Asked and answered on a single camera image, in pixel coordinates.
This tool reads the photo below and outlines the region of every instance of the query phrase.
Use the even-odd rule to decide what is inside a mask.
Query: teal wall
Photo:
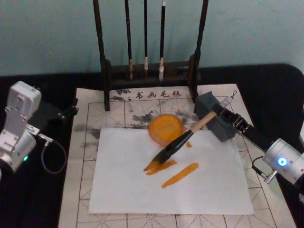
[[[127,65],[123,0],[99,0],[105,54]],[[129,0],[143,63],[143,0]],[[167,0],[165,61],[194,52],[201,0]],[[149,62],[159,62],[161,1],[148,0]],[[304,72],[303,0],[210,0],[200,66],[287,62]],[[0,0],[0,75],[100,71],[92,0]]]

